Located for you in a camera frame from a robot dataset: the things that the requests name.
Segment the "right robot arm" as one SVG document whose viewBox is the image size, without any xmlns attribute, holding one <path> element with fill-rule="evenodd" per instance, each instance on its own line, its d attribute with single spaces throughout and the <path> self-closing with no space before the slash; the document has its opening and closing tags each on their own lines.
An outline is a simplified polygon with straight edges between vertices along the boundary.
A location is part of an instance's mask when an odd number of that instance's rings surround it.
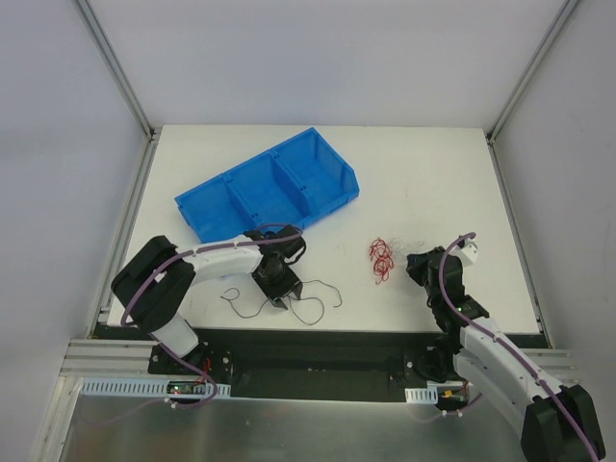
<svg viewBox="0 0 616 462">
<path fill-rule="evenodd" d="M 406 272 L 426 292 L 442 330 L 436 345 L 414 360 L 421 378 L 473 384 L 505 417 L 528 461 L 601 461 L 606 456 L 594 401 L 580 385 L 565 385 L 531 361 L 467 294 L 463 269 L 476 257 L 471 238 L 406 257 Z"/>
</svg>

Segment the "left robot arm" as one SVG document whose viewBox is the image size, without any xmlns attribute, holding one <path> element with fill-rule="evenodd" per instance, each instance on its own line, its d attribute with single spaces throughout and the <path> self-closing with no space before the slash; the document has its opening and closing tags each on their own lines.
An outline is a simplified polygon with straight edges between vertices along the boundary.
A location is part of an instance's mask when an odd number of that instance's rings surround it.
<svg viewBox="0 0 616 462">
<path fill-rule="evenodd" d="M 169 352 L 180 373 L 197 372 L 203 351 L 196 333 L 179 314 L 189 290 L 205 281 L 248 274 L 273 306 L 285 308 L 302 282 L 291 269 L 305 252 L 302 231 L 290 224 L 261 225 L 230 240 L 180 250 L 164 236 L 150 239 L 115 276 L 111 290 L 123 306 L 123 327 L 138 330 Z"/>
</svg>

